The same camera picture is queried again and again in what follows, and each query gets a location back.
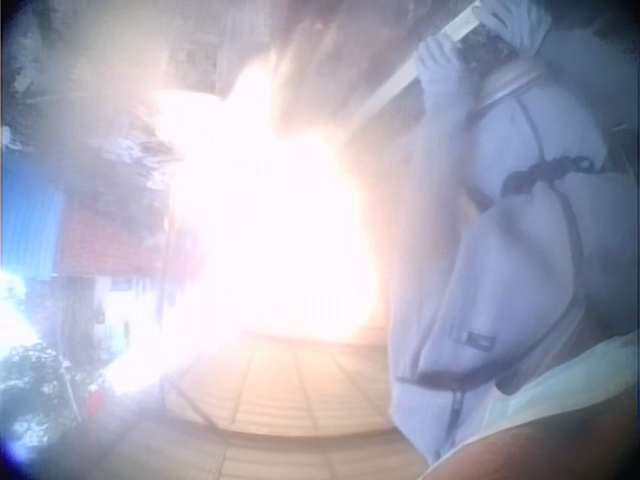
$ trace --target white glove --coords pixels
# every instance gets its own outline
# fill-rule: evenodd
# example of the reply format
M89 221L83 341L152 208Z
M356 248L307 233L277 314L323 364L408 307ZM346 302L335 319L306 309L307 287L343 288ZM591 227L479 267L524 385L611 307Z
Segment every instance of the white glove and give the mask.
M482 0L473 13L526 57L535 55L551 27L551 16L531 0Z
M474 98L469 71L453 40L444 34L427 38L415 62L427 115L463 120Z

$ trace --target glove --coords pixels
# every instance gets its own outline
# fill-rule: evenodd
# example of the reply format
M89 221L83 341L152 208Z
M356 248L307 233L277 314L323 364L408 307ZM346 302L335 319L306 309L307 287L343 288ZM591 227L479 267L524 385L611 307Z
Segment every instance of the glove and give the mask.
M536 54L551 27L551 16L532 0L482 0L473 13L526 57Z
M473 108L472 82L453 40L440 34L418 47L415 58L428 116L464 120Z

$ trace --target blue tarp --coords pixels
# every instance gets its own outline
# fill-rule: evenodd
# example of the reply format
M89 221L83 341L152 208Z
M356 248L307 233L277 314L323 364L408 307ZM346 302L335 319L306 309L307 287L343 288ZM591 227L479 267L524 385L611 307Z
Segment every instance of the blue tarp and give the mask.
M49 278L65 196L19 160L3 157L2 269L21 278Z

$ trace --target skin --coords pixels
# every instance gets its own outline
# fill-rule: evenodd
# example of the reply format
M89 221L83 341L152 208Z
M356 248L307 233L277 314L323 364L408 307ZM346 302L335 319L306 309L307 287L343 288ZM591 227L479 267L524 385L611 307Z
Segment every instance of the skin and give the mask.
M499 432L462 448L424 480L620 478L640 445L637 411L633 389L594 407Z

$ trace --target sleeve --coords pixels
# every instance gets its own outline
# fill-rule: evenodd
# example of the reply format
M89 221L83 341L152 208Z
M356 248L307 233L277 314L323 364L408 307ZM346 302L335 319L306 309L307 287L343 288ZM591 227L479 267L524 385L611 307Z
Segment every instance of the sleeve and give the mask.
M616 125L638 128L638 58L587 31L548 33L539 52L556 80Z

